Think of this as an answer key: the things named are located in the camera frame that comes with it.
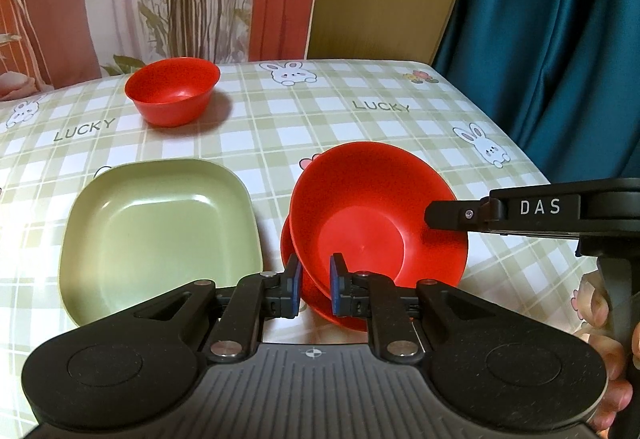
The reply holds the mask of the right hand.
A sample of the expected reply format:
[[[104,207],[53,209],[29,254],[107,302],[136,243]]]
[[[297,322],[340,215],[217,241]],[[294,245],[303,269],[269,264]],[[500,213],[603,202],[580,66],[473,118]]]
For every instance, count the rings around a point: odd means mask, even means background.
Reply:
[[[590,426],[601,438],[608,437],[614,419],[628,407],[634,392],[631,383],[626,380],[627,356],[623,345],[599,332],[608,322],[610,310],[605,295],[602,275],[596,270],[582,276],[572,298],[572,307],[578,317],[587,323],[585,333],[588,343],[599,352],[608,373],[608,388],[590,421]]]

